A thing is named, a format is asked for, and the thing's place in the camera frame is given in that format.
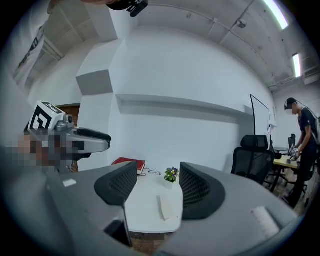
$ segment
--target fluorescent light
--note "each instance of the fluorescent light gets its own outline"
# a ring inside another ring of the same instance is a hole
[[[279,7],[276,5],[274,0],[263,0],[266,5],[270,8],[271,12],[273,15],[276,17],[278,20],[281,28],[284,30],[286,27],[288,27],[288,22],[286,21],[285,16],[283,13],[280,11]]]
[[[296,55],[293,56],[293,62],[294,62],[295,77],[298,78],[298,77],[301,76],[299,54],[296,54]]]

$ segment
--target person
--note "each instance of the person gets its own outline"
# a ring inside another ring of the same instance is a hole
[[[294,208],[304,189],[305,181],[310,174],[310,170],[317,157],[318,137],[316,128],[316,119],[307,107],[301,107],[294,98],[288,98],[287,109],[291,110],[292,115],[298,115],[298,124],[301,130],[300,139],[296,145],[298,157],[301,156],[300,166],[297,173],[297,180],[292,194],[284,197],[283,200]]]
[[[25,87],[44,45],[46,23],[63,0],[39,0],[24,14],[3,47],[1,62],[19,88]],[[81,0],[95,5],[112,5],[120,0]]]

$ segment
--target mesh chair back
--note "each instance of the mesh chair back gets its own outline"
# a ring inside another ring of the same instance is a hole
[[[288,138],[288,143],[289,143],[289,149],[290,149],[292,144],[296,144],[296,138],[289,137]]]
[[[275,149],[274,149],[274,142],[273,142],[273,140],[271,139],[270,140],[270,149],[269,149],[272,153],[274,153],[275,152]]]
[[[263,184],[275,160],[275,154],[267,150],[267,136],[244,136],[241,146],[234,150],[231,173]]]
[[[241,140],[243,149],[255,152],[265,151],[268,149],[268,140],[266,135],[246,135]]]

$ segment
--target cable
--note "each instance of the cable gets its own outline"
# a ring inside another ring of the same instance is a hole
[[[320,120],[320,117],[317,117],[316,114],[315,114],[310,108],[308,108],[306,105],[302,104],[302,103],[301,103],[300,101],[298,101],[298,100],[297,100],[297,102],[299,102],[302,106],[305,106],[308,110],[311,111],[311,113],[314,115],[314,117],[315,117],[316,119]]]
[[[147,176],[147,174],[146,174],[146,173],[141,173],[141,174],[137,174],[137,176]]]
[[[151,170],[150,168],[144,168],[144,169],[148,169],[148,173],[149,174],[155,174],[157,176],[160,176],[162,173],[160,171],[157,170]]]

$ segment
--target black pants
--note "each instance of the black pants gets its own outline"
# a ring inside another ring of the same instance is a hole
[[[288,197],[289,205],[295,208],[301,193],[304,190],[305,181],[308,178],[309,172],[316,160],[316,152],[305,152],[301,155],[300,168],[298,170],[296,183],[294,185],[292,194]]]

